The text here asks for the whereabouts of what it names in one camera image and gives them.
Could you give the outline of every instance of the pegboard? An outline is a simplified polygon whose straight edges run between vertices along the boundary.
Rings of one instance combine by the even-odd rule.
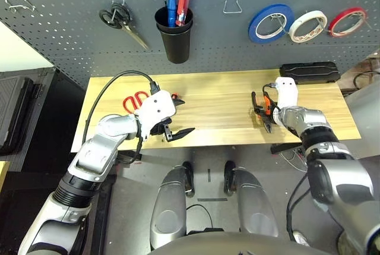
[[[9,0],[13,5],[23,0]],[[111,76],[135,69],[149,74],[278,68],[290,62],[334,61],[343,73],[379,48],[380,0],[239,0],[241,14],[223,14],[224,0],[191,0],[194,13],[190,59],[172,64],[166,59],[154,13],[163,0],[125,0],[132,12],[133,27],[148,43],[145,51],[127,33],[101,22],[100,9],[123,0],[29,0],[35,12],[19,10],[13,14],[3,2],[0,19],[46,59],[78,84],[85,87],[91,76]],[[368,14],[353,34],[333,38],[323,32],[309,42],[296,44],[288,36],[266,44],[254,44],[248,37],[252,17],[273,3],[289,5],[298,18],[307,11],[321,10],[328,23],[342,10],[361,6]],[[235,0],[228,0],[233,10]],[[263,31],[278,27],[275,21],[263,22]],[[354,20],[347,20],[342,28]],[[307,24],[302,31],[312,28]]]

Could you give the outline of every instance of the black cup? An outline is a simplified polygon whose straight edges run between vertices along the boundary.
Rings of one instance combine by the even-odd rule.
[[[179,27],[168,27],[167,7],[160,8],[154,15],[154,19],[164,42],[167,59],[175,64],[186,62],[190,53],[192,11],[188,9],[185,25]]]

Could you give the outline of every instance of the blue tape roll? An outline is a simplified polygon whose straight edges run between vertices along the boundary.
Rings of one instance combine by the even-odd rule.
[[[285,32],[282,30],[280,24],[279,28],[275,32],[269,35],[260,35],[257,32],[257,28],[260,23],[268,16],[272,14],[281,14],[285,18],[284,29],[289,32],[290,26],[295,21],[295,15],[290,7],[284,4],[272,4],[269,7],[263,8],[256,16],[252,19],[248,27],[248,35],[252,42],[265,44],[277,40],[284,36]]]

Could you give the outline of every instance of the red scissor handle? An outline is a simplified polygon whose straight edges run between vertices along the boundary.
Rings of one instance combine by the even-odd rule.
[[[128,96],[126,97],[124,100],[123,100],[123,107],[124,109],[127,111],[127,113],[129,114],[133,114],[133,112],[131,112],[128,107],[127,107],[127,104],[128,104],[128,101],[130,100],[131,103],[132,103],[132,106],[133,108],[136,110],[138,109],[138,106],[140,107],[142,104],[143,104],[143,101],[140,99],[140,95],[145,95],[146,97],[149,97],[149,95],[146,93],[146,92],[136,92],[135,93],[135,97],[133,96]]]
[[[135,93],[135,99],[137,100],[138,104],[141,106],[143,104],[143,101],[140,99],[139,95],[145,95],[146,97],[149,97],[149,95],[146,92]]]
[[[133,105],[133,108],[136,110],[137,109],[137,105],[136,105],[136,101],[135,99],[133,98],[133,96],[128,96],[126,97],[124,100],[123,100],[123,107],[124,109],[127,111],[127,113],[129,114],[133,114],[133,112],[131,112],[127,107],[126,107],[126,104],[127,104],[127,101],[131,101],[132,105]]]

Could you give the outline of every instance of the wooden tabletop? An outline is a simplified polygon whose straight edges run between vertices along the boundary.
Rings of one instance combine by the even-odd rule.
[[[278,70],[235,71],[221,73],[194,73],[152,75],[161,89],[177,93],[186,104],[177,107],[172,117],[171,130],[195,127],[186,137],[173,142],[164,141],[164,136],[151,136],[142,146],[146,148],[212,146],[225,144],[290,143],[299,141],[285,128],[273,125],[268,134],[262,122],[252,114],[251,92],[255,91],[258,103],[263,102],[261,88],[274,82]],[[90,79],[72,152],[81,147],[84,123],[88,112],[103,86],[110,77]],[[320,109],[327,117],[340,140],[360,138],[351,113],[336,83],[298,85],[298,105]],[[99,120],[109,114],[127,114],[122,102],[135,92],[149,92],[144,77],[129,76],[116,80],[104,93],[91,119],[87,139],[95,133]],[[276,89],[268,89],[276,100]],[[137,139],[125,141],[119,150],[135,149]]]
[[[10,163],[7,161],[0,161],[0,191],[4,183],[9,165]]]

